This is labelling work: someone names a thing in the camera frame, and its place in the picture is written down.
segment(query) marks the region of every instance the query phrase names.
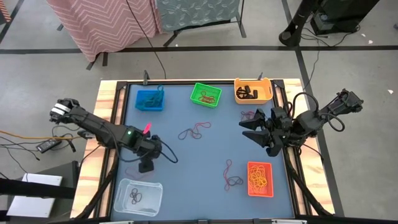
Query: clear plastic bin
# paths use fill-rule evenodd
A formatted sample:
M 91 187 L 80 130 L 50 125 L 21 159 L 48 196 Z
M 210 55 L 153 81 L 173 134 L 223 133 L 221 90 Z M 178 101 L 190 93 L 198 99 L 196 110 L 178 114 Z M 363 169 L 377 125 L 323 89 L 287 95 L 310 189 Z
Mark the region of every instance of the clear plastic bin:
M 160 210 L 163 186 L 160 183 L 141 182 L 129 179 L 120 181 L 113 208 L 117 212 L 154 217 Z

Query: wooden table frame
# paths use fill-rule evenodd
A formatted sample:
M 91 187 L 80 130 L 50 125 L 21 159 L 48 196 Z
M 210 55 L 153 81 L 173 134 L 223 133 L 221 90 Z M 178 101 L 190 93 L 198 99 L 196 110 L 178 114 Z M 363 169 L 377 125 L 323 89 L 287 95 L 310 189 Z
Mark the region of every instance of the wooden table frame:
M 233 85 L 232 79 L 214 79 L 214 80 L 148 80 L 148 85 L 192 85 L 196 82 L 209 83 L 213 85 Z M 293 97 L 303 91 L 299 79 L 283 79 L 273 80 L 274 104 L 282 106 L 286 101 L 292 101 Z M 94 114 L 107 119 L 115 124 L 123 124 L 125 117 L 125 107 L 127 104 L 129 92 L 128 84 L 143 84 L 143 80 L 130 81 L 102 81 L 99 86 L 98 97 L 94 109 Z M 295 114 L 300 114 L 308 110 L 305 97 L 297 98 Z M 308 138 L 307 145 L 318 149 L 317 140 Z M 85 156 L 97 146 L 96 140 L 89 140 L 85 150 Z M 292 148 L 287 149 L 290 161 L 297 170 L 298 175 L 305 181 L 307 187 L 322 206 L 330 213 L 335 212 L 335 207 L 342 210 L 341 204 L 333 205 L 330 188 L 328 182 L 333 179 L 326 179 L 325 170 L 319 155 L 310 149 L 302 148 L 302 154 L 298 155 L 297 151 Z M 105 150 L 101 147 L 85 159 L 82 165 L 79 181 L 76 189 L 75 199 L 73 202 L 71 217 L 77 216 L 86 205 L 90 202 L 92 196 L 97 191 L 100 183 L 103 182 L 106 174 L 111 166 L 118 160 L 114 156 L 114 150 Z M 112 211 L 111 199 L 113 198 L 114 185 L 116 179 L 108 186 L 102 199 L 98 202 L 92 217 L 106 217 Z M 315 211 L 309 205 L 308 201 L 303 198 L 302 192 L 298 185 L 288 178 L 290 194 L 295 215 L 316 215 Z

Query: pink marker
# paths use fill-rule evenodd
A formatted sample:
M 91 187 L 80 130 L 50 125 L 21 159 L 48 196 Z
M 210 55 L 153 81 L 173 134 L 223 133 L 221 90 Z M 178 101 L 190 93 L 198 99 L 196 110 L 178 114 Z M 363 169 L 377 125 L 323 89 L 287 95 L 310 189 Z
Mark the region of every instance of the pink marker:
M 152 127 L 152 123 L 151 122 L 147 123 L 147 126 L 144 129 L 144 134 L 146 134 L 150 130 L 150 127 Z

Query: pink fabric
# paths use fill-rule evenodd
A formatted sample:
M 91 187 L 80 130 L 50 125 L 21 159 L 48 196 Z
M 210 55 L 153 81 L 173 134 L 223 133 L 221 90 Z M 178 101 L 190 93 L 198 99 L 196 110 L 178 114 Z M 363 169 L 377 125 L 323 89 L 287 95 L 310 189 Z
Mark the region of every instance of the pink fabric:
M 160 32 L 155 0 L 128 0 L 148 37 Z M 117 52 L 145 37 L 126 0 L 47 0 L 86 58 Z

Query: gray floor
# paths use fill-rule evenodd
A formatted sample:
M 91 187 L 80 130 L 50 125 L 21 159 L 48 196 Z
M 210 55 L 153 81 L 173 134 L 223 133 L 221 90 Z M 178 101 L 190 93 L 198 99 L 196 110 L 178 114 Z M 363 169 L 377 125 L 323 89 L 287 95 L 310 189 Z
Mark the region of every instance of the gray floor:
M 5 0 L 12 11 L 16 0 Z M 288 0 L 292 14 L 300 1 Z M 205 45 L 281 45 L 278 34 L 287 22 L 280 0 L 246 1 L 244 25 L 248 37 L 242 39 L 236 24 L 227 24 L 182 32 L 173 46 Z M 380 0 L 361 23 L 360 32 L 350 35 L 342 45 L 398 45 L 398 2 Z M 59 19 L 41 0 L 25 0 L 0 49 L 74 49 L 67 30 L 57 31 Z M 330 44 L 341 34 L 331 35 Z M 161 46 L 170 34 L 152 39 Z M 301 45 L 316 45 L 302 41 Z M 148 47 L 141 39 L 130 47 Z M 295 52 L 224 51 L 159 53 L 168 78 L 257 77 L 301 78 Z M 317 52 L 303 52 L 308 73 Z M 398 220 L 398 151 L 395 149 L 398 120 L 398 51 L 322 51 L 312 79 L 312 89 L 321 105 L 328 103 L 342 88 L 353 90 L 365 100 L 358 114 L 341 118 L 346 131 L 336 133 L 325 127 L 326 142 L 348 217 Z M 2 130 L 25 136 L 50 134 L 49 110 L 57 99 L 76 98 L 93 111 L 101 80 L 138 79 L 147 69 L 151 78 L 162 78 L 161 67 L 152 53 L 109 54 L 108 66 L 102 56 L 89 71 L 82 54 L 0 55 L 0 126 Z M 65 164 L 83 157 L 84 141 L 76 141 L 77 153 L 65 149 L 38 155 L 14 150 L 12 153 L 29 172 Z M 0 172 L 18 178 L 23 171 L 0 150 Z M 0 209 L 6 198 L 0 197 Z

